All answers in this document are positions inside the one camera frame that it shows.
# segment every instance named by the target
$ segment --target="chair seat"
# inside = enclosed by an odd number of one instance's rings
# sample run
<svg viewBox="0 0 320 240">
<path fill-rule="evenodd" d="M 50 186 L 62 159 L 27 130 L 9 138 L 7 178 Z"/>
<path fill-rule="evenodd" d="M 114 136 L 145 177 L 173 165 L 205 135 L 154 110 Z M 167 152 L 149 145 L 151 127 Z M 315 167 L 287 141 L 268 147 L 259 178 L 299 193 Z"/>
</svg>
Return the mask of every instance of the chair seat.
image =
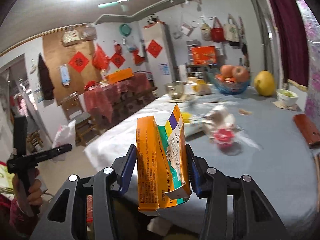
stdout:
<svg viewBox="0 0 320 240">
<path fill-rule="evenodd" d="M 91 115 L 88 112 L 83 112 L 82 114 L 79 114 L 76 117 L 70 119 L 69 122 L 76 120 L 76 125 L 77 125 L 89 118 L 91 118 Z"/>
</svg>

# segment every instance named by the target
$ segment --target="bowl of green food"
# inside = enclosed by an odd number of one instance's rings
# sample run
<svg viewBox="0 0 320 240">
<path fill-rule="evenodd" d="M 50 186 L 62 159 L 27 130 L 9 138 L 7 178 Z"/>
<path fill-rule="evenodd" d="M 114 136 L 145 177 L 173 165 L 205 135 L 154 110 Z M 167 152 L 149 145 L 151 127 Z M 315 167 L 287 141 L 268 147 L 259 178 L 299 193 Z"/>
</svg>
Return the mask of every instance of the bowl of green food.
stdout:
<svg viewBox="0 0 320 240">
<path fill-rule="evenodd" d="M 296 93 L 285 89 L 278 89 L 277 97 L 284 106 L 288 107 L 293 106 L 299 98 Z"/>
</svg>

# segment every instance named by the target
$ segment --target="silver screw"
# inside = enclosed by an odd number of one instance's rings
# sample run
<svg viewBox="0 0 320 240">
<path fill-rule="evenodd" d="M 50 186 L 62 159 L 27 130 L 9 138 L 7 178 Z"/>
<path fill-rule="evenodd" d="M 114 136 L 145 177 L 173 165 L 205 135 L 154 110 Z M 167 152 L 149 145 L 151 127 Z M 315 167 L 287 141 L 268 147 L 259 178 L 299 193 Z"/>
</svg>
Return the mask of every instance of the silver screw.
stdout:
<svg viewBox="0 0 320 240">
<path fill-rule="evenodd" d="M 210 174 L 216 174 L 217 170 L 215 168 L 208 168 L 207 172 Z"/>
<path fill-rule="evenodd" d="M 76 181 L 77 179 L 78 179 L 78 176 L 77 176 L 77 175 L 74 175 L 74 174 L 73 174 L 73 175 L 70 175 L 70 176 L 69 176 L 69 180 L 70 180 L 70 181 Z"/>
<path fill-rule="evenodd" d="M 243 179 L 244 181 L 246 181 L 246 182 L 250 182 L 250 181 L 251 181 L 251 177 L 250 177 L 249 175 L 244 175 L 244 176 L 242 177 L 242 179 Z"/>
<path fill-rule="evenodd" d="M 104 172 L 105 174 L 109 174 L 109 173 L 113 172 L 113 168 L 111 168 L 111 167 L 106 167 L 106 168 L 103 170 L 103 172 Z"/>
</svg>

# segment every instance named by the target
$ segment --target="red diamond paper decoration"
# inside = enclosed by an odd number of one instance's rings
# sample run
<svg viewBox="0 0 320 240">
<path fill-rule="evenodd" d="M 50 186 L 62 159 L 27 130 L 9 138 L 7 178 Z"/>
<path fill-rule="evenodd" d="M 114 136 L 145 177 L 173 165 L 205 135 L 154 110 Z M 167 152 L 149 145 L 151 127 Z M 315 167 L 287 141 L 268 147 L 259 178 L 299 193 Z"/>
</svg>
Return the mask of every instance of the red diamond paper decoration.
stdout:
<svg viewBox="0 0 320 240">
<path fill-rule="evenodd" d="M 72 59 L 69 61 L 69 65 L 79 73 L 81 73 L 81 71 L 85 68 L 85 66 L 87 66 L 88 63 L 89 60 L 79 51 L 74 54 Z"/>
<path fill-rule="evenodd" d="M 163 48 L 162 48 L 158 43 L 156 43 L 155 40 L 152 40 L 152 41 L 150 42 L 149 46 L 148 46 L 147 51 L 148 51 L 153 57 L 156 58 L 156 57 L 159 56 L 159 54 L 160 54 L 160 52 L 161 52 L 162 49 L 163 49 Z"/>
<path fill-rule="evenodd" d="M 124 57 L 121 56 L 121 54 L 115 53 L 112 56 L 111 61 L 113 64 L 116 65 L 117 68 L 120 68 L 123 65 L 123 63 L 125 62 L 125 59 L 124 59 Z"/>
</svg>

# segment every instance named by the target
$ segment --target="person's sleeve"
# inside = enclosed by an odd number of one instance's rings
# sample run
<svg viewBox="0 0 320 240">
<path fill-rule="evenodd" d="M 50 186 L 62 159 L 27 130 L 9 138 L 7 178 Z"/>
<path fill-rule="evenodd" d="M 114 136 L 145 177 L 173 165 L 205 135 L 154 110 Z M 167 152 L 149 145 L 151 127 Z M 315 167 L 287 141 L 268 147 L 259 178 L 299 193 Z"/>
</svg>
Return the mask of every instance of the person's sleeve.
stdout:
<svg viewBox="0 0 320 240">
<path fill-rule="evenodd" d="M 10 208 L 10 225 L 15 227 L 18 232 L 30 236 L 33 229 L 36 227 L 38 220 L 38 216 L 28 217 L 19 208 L 17 200 L 15 198 L 12 200 Z"/>
</svg>

